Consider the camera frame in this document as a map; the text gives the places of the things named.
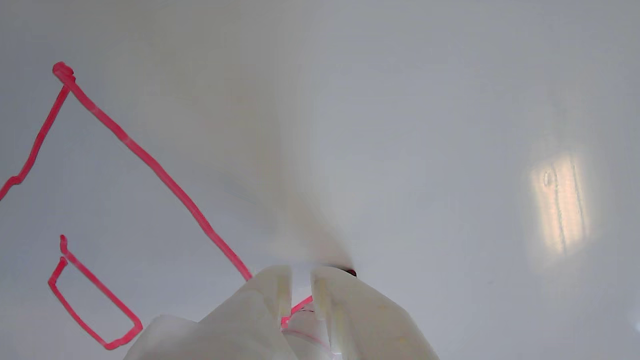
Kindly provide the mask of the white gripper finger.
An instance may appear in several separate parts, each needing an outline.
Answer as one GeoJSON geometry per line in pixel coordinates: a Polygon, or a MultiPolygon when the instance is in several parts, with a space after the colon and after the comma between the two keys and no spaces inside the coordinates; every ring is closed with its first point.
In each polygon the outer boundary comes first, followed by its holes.
{"type": "Polygon", "coordinates": [[[158,316],[125,355],[127,360],[291,360],[281,332],[291,309],[291,268],[263,269],[200,321],[158,316]]]}
{"type": "Polygon", "coordinates": [[[311,295],[343,360],[438,360],[406,309],[343,269],[314,268],[311,295]]]}

